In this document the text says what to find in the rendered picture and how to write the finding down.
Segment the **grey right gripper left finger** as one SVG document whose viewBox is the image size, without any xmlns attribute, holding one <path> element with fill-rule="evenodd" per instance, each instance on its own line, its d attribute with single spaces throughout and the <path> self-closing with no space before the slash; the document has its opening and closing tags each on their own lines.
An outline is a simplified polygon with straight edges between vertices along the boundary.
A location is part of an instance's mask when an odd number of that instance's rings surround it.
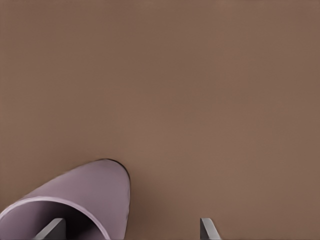
<svg viewBox="0 0 320 240">
<path fill-rule="evenodd" d="M 35 236 L 35 240 L 66 240 L 66 220 L 53 219 Z"/>
</svg>

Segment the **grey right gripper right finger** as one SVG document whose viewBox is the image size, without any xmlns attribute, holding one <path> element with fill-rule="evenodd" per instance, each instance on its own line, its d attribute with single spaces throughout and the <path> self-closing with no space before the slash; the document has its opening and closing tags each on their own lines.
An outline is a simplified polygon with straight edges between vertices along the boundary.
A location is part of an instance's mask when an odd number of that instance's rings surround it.
<svg viewBox="0 0 320 240">
<path fill-rule="evenodd" d="M 200 240 L 221 240 L 221 236 L 211 218 L 200 219 Z"/>
</svg>

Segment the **purple cup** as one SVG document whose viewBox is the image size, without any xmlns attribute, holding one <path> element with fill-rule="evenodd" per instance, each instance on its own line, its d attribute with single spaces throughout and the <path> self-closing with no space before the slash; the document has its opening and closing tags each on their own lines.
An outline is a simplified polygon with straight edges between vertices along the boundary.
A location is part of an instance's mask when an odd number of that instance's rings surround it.
<svg viewBox="0 0 320 240">
<path fill-rule="evenodd" d="M 63 240 L 124 240 L 131 202 L 126 168 L 112 159 L 80 165 L 37 187 L 0 213 L 0 240 L 33 240 L 54 219 Z"/>
</svg>

